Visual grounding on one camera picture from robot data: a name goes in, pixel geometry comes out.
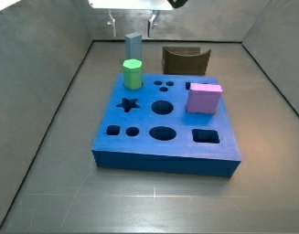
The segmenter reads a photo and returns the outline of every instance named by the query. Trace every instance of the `blue foam block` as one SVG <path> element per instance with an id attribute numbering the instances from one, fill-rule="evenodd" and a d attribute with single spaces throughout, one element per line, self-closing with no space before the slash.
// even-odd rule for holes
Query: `blue foam block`
<path id="1" fill-rule="evenodd" d="M 209 77 L 143 74 L 128 90 L 119 75 L 92 144 L 97 166 L 231 176 L 241 161 L 220 98 L 212 114 L 185 112 L 189 83 Z"/>

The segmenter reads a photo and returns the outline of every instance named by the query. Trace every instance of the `pink cube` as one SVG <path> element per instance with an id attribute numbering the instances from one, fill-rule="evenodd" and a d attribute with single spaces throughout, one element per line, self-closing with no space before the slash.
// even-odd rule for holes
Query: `pink cube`
<path id="1" fill-rule="evenodd" d="M 192 113 L 216 112 L 221 87 L 219 84 L 191 83 L 185 111 Z"/>

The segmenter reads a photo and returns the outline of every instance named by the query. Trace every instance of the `green hexagonal prism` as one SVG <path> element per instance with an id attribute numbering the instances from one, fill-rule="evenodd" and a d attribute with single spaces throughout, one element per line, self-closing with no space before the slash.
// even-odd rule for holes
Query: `green hexagonal prism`
<path id="1" fill-rule="evenodd" d="M 123 62 L 124 87 L 129 90 L 141 88 L 143 63 L 136 59 L 128 59 Z"/>

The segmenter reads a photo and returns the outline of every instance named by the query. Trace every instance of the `small round hole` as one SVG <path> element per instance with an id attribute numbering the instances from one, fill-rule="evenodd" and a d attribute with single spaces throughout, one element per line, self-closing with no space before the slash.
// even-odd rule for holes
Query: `small round hole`
<path id="1" fill-rule="evenodd" d="M 160 91 L 168 91 L 168 88 L 167 87 L 161 87 L 159 90 Z"/>
<path id="2" fill-rule="evenodd" d="M 172 82 L 172 81 L 168 81 L 168 82 L 165 83 L 165 85 L 167 85 L 167 86 L 173 86 L 173 82 Z"/>
<path id="3" fill-rule="evenodd" d="M 157 114 L 168 114 L 173 110 L 173 105 L 168 101 L 156 101 L 151 104 L 151 109 Z"/>
<path id="4" fill-rule="evenodd" d="M 155 85 L 161 85 L 163 83 L 161 83 L 160 81 L 156 80 L 156 81 L 153 81 L 153 84 L 155 84 Z"/>
<path id="5" fill-rule="evenodd" d="M 169 141 L 176 137 L 176 132 L 168 127 L 155 127 L 149 129 L 149 136 L 159 141 Z"/>
<path id="6" fill-rule="evenodd" d="M 139 134 L 139 129 L 136 127 L 129 127 L 127 130 L 125 130 L 125 134 L 128 136 L 136 136 Z"/>

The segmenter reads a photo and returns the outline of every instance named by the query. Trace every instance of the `gray wall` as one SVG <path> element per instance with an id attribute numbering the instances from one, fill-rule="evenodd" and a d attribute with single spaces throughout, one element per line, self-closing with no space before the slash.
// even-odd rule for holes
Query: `gray wall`
<path id="1" fill-rule="evenodd" d="M 189 0 L 172 11 L 163 11 L 151 39 L 241 42 L 268 0 Z M 92 9 L 78 0 L 80 11 L 93 39 L 113 39 L 105 9 Z M 113 10 L 117 39 L 139 32 L 147 38 L 151 11 Z"/>
<path id="2" fill-rule="evenodd" d="M 299 0 L 272 0 L 243 45 L 299 113 Z"/>
<path id="3" fill-rule="evenodd" d="M 91 42 L 73 1 L 0 12 L 0 224 Z"/>

